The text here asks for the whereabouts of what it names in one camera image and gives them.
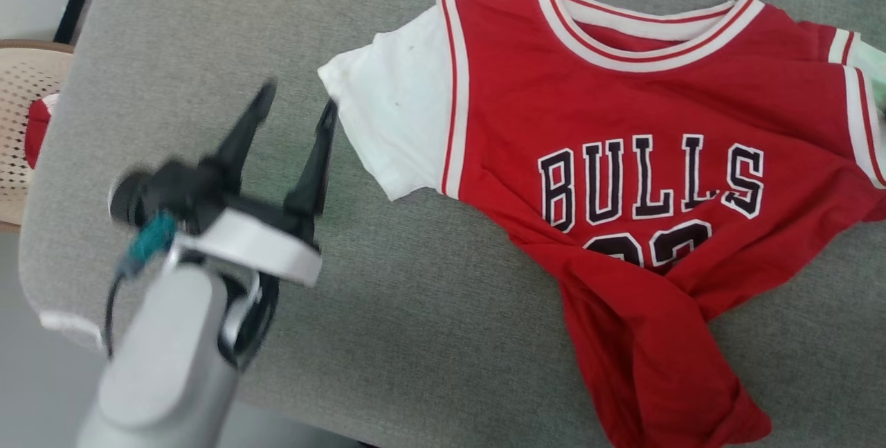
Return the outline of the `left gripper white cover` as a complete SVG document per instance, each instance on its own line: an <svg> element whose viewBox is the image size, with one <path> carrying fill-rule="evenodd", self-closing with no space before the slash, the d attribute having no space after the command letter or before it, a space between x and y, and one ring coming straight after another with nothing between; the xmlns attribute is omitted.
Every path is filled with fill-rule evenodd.
<svg viewBox="0 0 886 448"><path fill-rule="evenodd" d="M322 217L338 107L327 101L314 146L284 205L242 195L242 171L257 129L269 116L278 82L266 80L205 164L174 164L174 246L194 256L252 269L279 281L316 286L322 271L314 220Z"/></svg>

